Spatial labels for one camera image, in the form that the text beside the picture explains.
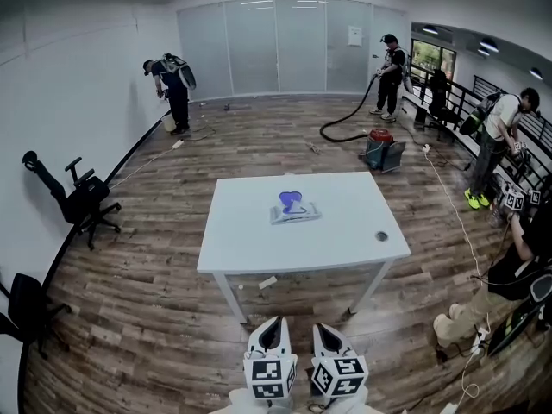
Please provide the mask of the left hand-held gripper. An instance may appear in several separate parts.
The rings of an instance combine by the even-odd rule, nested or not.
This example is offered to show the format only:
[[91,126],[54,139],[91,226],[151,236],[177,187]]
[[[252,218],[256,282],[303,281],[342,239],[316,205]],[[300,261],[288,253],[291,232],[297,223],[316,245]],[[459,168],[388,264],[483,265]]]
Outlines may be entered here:
[[248,390],[253,397],[257,400],[288,399],[297,377],[298,356],[291,354],[285,317],[265,321],[250,335],[248,357],[264,357],[243,360]]

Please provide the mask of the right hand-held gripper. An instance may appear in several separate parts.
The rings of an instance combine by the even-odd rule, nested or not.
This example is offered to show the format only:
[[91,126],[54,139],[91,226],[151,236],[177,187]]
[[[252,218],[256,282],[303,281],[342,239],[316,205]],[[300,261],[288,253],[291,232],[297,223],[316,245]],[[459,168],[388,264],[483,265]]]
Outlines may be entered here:
[[348,338],[331,326],[312,327],[312,365],[310,381],[326,398],[355,395],[366,383],[368,369],[363,356],[344,356],[353,347]]

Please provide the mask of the clear plastic packet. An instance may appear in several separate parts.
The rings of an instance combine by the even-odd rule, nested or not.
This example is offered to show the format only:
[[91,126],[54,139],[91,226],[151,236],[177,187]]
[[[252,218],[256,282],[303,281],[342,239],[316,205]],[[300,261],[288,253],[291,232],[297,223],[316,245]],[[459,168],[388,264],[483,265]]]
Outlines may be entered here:
[[[289,215],[289,210],[292,201],[300,201],[307,209],[307,212],[302,215]],[[322,216],[322,212],[317,206],[309,201],[303,200],[303,195],[299,191],[282,191],[279,194],[279,204],[274,205],[270,209],[270,223],[272,225],[280,225],[284,223],[308,222],[317,220]]]

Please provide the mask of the person's right forearm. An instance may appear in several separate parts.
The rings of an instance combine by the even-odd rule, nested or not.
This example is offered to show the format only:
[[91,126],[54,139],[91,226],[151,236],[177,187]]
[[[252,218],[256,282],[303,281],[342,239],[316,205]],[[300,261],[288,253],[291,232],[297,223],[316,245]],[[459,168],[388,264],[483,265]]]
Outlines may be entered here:
[[366,405],[368,389],[362,386],[351,397],[337,398],[328,407],[312,406],[308,408],[310,414],[369,414]]

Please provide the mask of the white table leg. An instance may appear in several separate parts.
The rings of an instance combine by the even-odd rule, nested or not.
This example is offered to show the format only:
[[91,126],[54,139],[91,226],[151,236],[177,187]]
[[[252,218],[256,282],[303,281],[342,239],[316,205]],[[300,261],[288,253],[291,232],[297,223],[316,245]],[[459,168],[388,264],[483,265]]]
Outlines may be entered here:
[[354,315],[369,305],[373,293],[390,270],[392,264],[393,260],[388,260],[370,266],[367,280],[363,284],[359,294],[354,298],[353,303],[348,307],[349,314]]
[[244,315],[240,303],[238,302],[227,277],[223,273],[214,273],[213,277],[238,323],[241,325],[247,324],[248,318]]

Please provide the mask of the black office chair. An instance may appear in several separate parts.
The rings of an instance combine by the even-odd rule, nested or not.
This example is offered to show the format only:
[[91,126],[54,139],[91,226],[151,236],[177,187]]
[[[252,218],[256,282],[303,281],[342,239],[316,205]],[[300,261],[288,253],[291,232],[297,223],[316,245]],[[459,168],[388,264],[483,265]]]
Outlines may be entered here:
[[445,132],[450,137],[451,142],[454,143],[455,134],[448,129],[448,125],[451,124],[455,129],[461,118],[455,112],[455,108],[450,109],[448,107],[447,96],[450,93],[452,86],[449,83],[445,72],[442,70],[435,70],[427,87],[430,89],[432,96],[428,108],[428,112],[432,117],[429,123],[429,128],[437,130],[437,140],[440,141],[441,133]]
[[113,210],[120,211],[122,206],[115,202],[104,209],[101,208],[101,203],[110,194],[110,188],[95,175],[94,169],[78,176],[76,166],[81,160],[82,158],[78,157],[65,167],[65,171],[72,175],[74,190],[70,195],[66,195],[65,188],[46,169],[35,151],[27,151],[22,157],[22,164],[30,172],[35,173],[48,188],[65,221],[72,224],[79,235],[84,232],[88,234],[87,246],[93,250],[93,238],[98,225],[113,228],[117,233],[121,232],[120,226],[107,220],[105,216]]
[[14,277],[10,290],[0,282],[0,292],[8,299],[8,315],[0,312],[0,335],[11,336],[26,347],[36,342],[44,360],[47,354],[43,343],[48,336],[54,336],[66,352],[70,351],[69,344],[53,328],[53,320],[60,312],[72,313],[68,304],[49,308],[53,301],[42,284],[22,273]]

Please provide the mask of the black metal railing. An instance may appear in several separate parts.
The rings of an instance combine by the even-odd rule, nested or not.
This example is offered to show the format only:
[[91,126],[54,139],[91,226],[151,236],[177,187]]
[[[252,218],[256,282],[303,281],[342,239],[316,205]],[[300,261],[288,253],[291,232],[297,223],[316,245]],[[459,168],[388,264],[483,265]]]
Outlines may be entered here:
[[[411,104],[427,109],[432,101],[429,82],[434,73],[417,65],[411,66],[410,73],[414,92],[405,95],[404,98]],[[453,81],[448,84],[450,90],[445,97],[445,108],[451,111],[458,121],[448,122],[447,128],[469,153],[476,154],[479,151],[480,132],[462,135],[460,126],[483,97],[500,89],[478,76],[474,77],[471,89]],[[500,170],[525,190],[552,192],[552,122],[543,116],[528,114],[518,124],[518,133],[526,146],[528,156],[525,161],[521,161],[507,155],[499,164]]]

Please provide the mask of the dark framed window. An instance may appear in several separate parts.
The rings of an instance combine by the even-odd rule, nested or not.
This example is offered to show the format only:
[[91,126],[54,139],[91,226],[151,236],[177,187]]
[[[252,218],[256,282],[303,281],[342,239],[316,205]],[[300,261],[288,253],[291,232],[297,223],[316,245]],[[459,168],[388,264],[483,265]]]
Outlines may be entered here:
[[413,40],[411,42],[411,72],[420,78],[436,70],[445,73],[452,80],[455,73],[456,52],[428,42]]

